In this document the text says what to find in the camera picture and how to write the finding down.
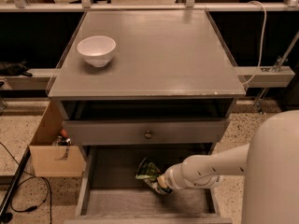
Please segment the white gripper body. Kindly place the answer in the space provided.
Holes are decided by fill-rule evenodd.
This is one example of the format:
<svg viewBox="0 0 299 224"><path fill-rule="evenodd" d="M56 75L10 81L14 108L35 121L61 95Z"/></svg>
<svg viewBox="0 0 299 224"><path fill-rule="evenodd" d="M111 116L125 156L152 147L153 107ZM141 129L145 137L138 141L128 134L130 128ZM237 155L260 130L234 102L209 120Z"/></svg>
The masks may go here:
<svg viewBox="0 0 299 224"><path fill-rule="evenodd" d="M181 164L176 164L166 170L164 179L170 189L211 189L221 184L223 176L210 175L208 177L201 177L195 181L189 181L182 174Z"/></svg>

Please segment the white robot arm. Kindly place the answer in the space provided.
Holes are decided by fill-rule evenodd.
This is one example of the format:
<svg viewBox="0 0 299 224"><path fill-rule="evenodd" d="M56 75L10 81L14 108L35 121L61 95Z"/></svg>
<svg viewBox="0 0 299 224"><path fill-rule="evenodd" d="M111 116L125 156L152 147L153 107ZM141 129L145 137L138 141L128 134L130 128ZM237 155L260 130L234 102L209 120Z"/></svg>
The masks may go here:
<svg viewBox="0 0 299 224"><path fill-rule="evenodd" d="M218 175L243 175L242 224L299 224L299 111L266 120L251 141L216 155L192 155L158 183L204 188Z"/></svg>

